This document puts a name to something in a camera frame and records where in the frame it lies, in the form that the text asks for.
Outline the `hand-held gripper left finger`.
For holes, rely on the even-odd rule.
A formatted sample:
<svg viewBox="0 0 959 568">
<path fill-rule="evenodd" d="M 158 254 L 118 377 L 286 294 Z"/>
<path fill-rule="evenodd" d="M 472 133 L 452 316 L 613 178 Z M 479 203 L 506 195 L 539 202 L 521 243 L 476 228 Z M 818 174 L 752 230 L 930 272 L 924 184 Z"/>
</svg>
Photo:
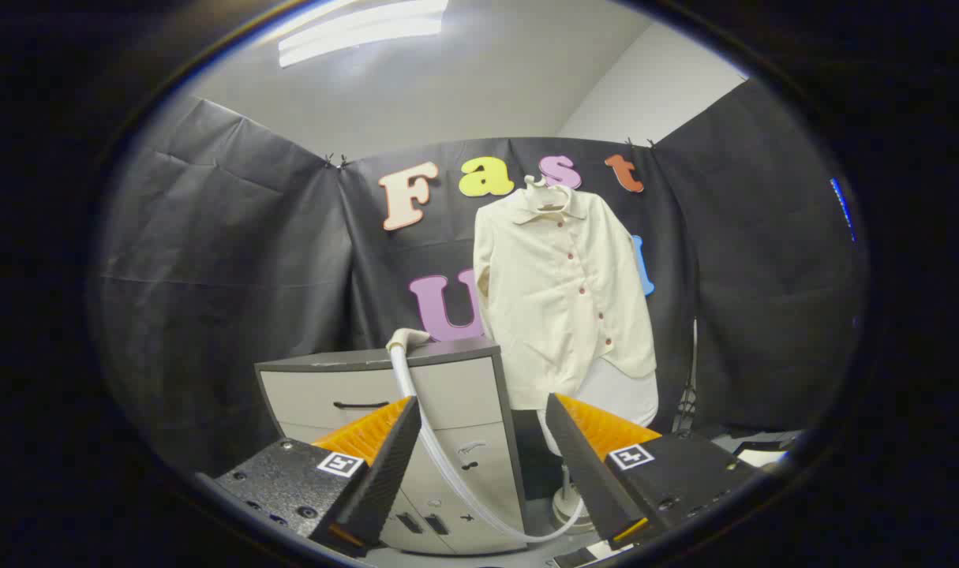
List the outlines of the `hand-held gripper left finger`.
<svg viewBox="0 0 959 568">
<path fill-rule="evenodd" d="M 284 436 L 222 475 L 195 478 L 278 543 L 325 558 L 363 558 L 380 545 L 419 431 L 418 399 L 407 396 L 312 443 Z"/>
</svg>

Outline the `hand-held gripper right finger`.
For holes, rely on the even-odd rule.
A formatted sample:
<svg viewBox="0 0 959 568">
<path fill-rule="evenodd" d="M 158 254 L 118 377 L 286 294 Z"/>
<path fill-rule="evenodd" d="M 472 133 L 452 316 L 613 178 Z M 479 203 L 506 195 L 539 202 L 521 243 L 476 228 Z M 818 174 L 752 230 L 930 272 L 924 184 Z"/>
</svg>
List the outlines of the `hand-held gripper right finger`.
<svg viewBox="0 0 959 568">
<path fill-rule="evenodd" d="M 545 421 L 613 550 L 693 525 L 764 477 L 703 436 L 662 435 L 560 393 L 548 396 Z"/>
</svg>

